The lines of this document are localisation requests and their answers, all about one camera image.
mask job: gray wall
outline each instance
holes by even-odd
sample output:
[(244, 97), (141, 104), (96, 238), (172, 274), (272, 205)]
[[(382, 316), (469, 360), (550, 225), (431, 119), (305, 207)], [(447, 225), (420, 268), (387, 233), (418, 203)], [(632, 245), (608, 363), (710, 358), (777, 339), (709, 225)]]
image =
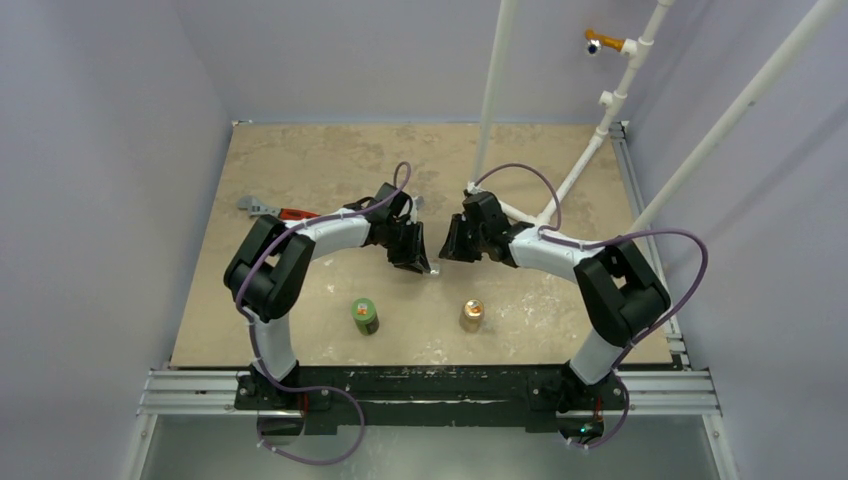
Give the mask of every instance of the gray wall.
[[(497, 0), (175, 0), (230, 116), (261, 122), (476, 121)], [(704, 2), (681, 2), (646, 72), (661, 71)], [(626, 62), (590, 58), (583, 31), (636, 37), (655, 0), (518, 6), (496, 108), (504, 121), (597, 123)], [(637, 79), (627, 117), (653, 73)]]
[(168, 0), (0, 8), (0, 469), (114, 479), (230, 126)]
[[(655, 194), (812, 0), (716, 0), (630, 128)], [(848, 10), (672, 199), (658, 225), (699, 233), (705, 283), (682, 312), (692, 359), (714, 374), (743, 478), (848, 470)], [(661, 240), (680, 296), (696, 262)]]

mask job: gold can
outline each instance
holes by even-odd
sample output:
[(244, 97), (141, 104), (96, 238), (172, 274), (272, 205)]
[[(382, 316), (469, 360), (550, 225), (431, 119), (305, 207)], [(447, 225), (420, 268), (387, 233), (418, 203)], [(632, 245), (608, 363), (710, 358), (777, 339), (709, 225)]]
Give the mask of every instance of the gold can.
[(474, 333), (480, 329), (480, 324), (483, 323), (485, 312), (483, 310), (483, 302), (480, 300), (469, 300), (462, 306), (462, 313), (459, 315), (459, 325), (468, 333)]

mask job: table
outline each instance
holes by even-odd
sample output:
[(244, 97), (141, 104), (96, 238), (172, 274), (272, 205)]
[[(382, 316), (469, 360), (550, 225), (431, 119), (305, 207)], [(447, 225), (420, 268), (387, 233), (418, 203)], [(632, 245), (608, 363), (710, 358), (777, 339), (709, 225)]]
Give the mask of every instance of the table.
[[(589, 125), (497, 125), (487, 169), (523, 162), (554, 185), (570, 171), (593, 132)], [(438, 251), (450, 216), (461, 211), (462, 190), (476, 150), (476, 124), (252, 125), (238, 124), (212, 205), (171, 365), (247, 365), (252, 354), (244, 318), (234, 308), (223, 274), (253, 224), (236, 208), (243, 195), (318, 213), (373, 195), (391, 181), (395, 165), (414, 172), (406, 191), (423, 195), (425, 244), (441, 275), (393, 268), (382, 247), (345, 250), (312, 262), (291, 312), (292, 342), (304, 365), (458, 365), (563, 363), (590, 329), (576, 285), (551, 275), (512, 269), (484, 258), (475, 264), (442, 261)], [(523, 170), (499, 172), (484, 187), (525, 212), (542, 210), (550, 193)], [(618, 162), (609, 142), (598, 150), (563, 202), (561, 231), (605, 239), (632, 222)], [(358, 333), (354, 299), (376, 303), (380, 329)], [(458, 318), (466, 300), (484, 302), (486, 320), (467, 333)], [(626, 362), (667, 363), (658, 331)]]

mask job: wooden table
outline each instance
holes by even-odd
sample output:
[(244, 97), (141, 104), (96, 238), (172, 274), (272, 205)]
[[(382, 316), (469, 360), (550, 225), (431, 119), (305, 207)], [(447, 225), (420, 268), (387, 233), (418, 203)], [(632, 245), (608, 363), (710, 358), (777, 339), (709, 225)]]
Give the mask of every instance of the wooden table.
[[(554, 185), (580, 156), (592, 126), (498, 125), (487, 167), (524, 162)], [(441, 275), (393, 268), (382, 247), (345, 250), (311, 264), (291, 312), (292, 342), (304, 365), (450, 365), (561, 363), (583, 342), (590, 324), (576, 285), (512, 269), (484, 258), (475, 264), (439, 260), (452, 213), (461, 211), (478, 127), (444, 125), (238, 125), (233, 132), (194, 280), (177, 337), (176, 367), (245, 366), (252, 354), (244, 318), (222, 278), (253, 224), (236, 201), (329, 213), (373, 195), (409, 161), (406, 191), (423, 195), (427, 254)], [(522, 170), (499, 172), (484, 187), (522, 211), (537, 213), (550, 194)], [(582, 239), (620, 234), (632, 221), (618, 163), (605, 143), (563, 203), (561, 231)], [(374, 300), (380, 329), (358, 333), (351, 302)], [(464, 302), (484, 302), (477, 333), (458, 323)], [(643, 341), (629, 362), (668, 362), (662, 332)]]

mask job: yellow valve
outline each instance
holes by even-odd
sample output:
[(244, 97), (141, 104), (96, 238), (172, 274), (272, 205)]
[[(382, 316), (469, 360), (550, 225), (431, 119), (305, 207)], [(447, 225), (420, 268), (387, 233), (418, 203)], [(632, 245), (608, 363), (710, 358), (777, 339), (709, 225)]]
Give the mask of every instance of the yellow valve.
[(601, 45), (609, 48), (614, 48), (616, 51), (621, 51), (624, 48), (624, 39), (623, 38), (612, 38), (606, 35), (601, 35), (599, 33), (595, 33), (591, 28), (586, 30), (586, 40), (597, 40), (601, 42)]

